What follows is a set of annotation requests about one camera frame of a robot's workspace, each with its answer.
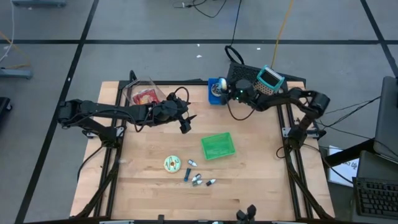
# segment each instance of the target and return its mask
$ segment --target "keyboard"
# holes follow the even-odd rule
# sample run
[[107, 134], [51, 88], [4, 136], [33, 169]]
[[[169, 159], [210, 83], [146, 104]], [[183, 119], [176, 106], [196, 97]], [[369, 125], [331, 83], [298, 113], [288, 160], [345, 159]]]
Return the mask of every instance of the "keyboard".
[[398, 181], [354, 178], [359, 215], [398, 219]]

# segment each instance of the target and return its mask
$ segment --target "wooden tabletop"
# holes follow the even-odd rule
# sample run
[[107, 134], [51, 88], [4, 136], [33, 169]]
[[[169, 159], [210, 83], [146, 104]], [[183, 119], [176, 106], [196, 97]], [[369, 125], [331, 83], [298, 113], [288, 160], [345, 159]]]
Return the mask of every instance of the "wooden tabletop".
[[[303, 88], [303, 83], [290, 82], [288, 86]], [[103, 82], [98, 102], [114, 104], [117, 87], [118, 82]], [[159, 86], [166, 95], [176, 87]], [[294, 220], [286, 164], [275, 156], [282, 146], [276, 107], [256, 111], [245, 121], [236, 121], [226, 106], [208, 103], [207, 86], [186, 87], [192, 102], [189, 113], [197, 114], [189, 133], [181, 134], [179, 122], [145, 127], [140, 133], [136, 133], [131, 124], [127, 125], [112, 219], [155, 220], [163, 214], [166, 220], [235, 220], [239, 209], [246, 211], [254, 204], [256, 220]], [[183, 91], [177, 95], [182, 99], [186, 97]], [[302, 118], [303, 113], [295, 105], [292, 108], [294, 118]], [[235, 101], [231, 101], [231, 109], [238, 118], [251, 111], [250, 107]], [[289, 126], [286, 113], [284, 119]], [[103, 125], [111, 124], [110, 119], [95, 120]], [[231, 133], [236, 153], [205, 160], [200, 139], [225, 132]], [[318, 147], [314, 139], [305, 143]], [[88, 140], [85, 158], [99, 145], [98, 138]], [[98, 189], [104, 152], [102, 150], [82, 169], [71, 215], [80, 212]], [[319, 152], [304, 146], [301, 154], [309, 191], [325, 211], [334, 216]], [[181, 169], [174, 174], [163, 166], [164, 159], [170, 155], [182, 160]], [[216, 179], [216, 183], [209, 187], [204, 183], [192, 187], [190, 181], [184, 182], [189, 159], [198, 164], [198, 167], [191, 167], [190, 178], [200, 173], [204, 182]], [[305, 217], [298, 187], [297, 192], [301, 214]], [[105, 213], [107, 199], [108, 192], [104, 194], [101, 214]]]

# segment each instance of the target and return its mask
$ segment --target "clear plastic container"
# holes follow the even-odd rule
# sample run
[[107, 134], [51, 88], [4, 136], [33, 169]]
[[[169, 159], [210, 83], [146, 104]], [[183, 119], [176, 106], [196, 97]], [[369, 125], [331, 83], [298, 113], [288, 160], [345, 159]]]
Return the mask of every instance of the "clear plastic container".
[[150, 77], [140, 78], [129, 83], [123, 88], [123, 95], [130, 102], [130, 105], [142, 105], [152, 102], [160, 103], [166, 100], [164, 93]]

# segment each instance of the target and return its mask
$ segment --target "black mount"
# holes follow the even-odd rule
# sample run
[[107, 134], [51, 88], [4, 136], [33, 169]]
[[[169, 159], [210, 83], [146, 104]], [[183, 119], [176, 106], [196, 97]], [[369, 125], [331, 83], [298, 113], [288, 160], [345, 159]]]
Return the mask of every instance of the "black mount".
[[254, 205], [248, 207], [248, 212], [245, 214], [242, 210], [236, 213], [236, 224], [255, 224], [254, 216], [256, 215], [257, 209]]

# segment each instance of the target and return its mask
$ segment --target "green plastic box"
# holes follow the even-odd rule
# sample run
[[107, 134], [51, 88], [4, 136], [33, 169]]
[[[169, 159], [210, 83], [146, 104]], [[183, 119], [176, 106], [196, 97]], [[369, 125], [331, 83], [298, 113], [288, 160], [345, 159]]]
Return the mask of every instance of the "green plastic box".
[[235, 153], [230, 133], [216, 134], [201, 139], [206, 160], [217, 159]]

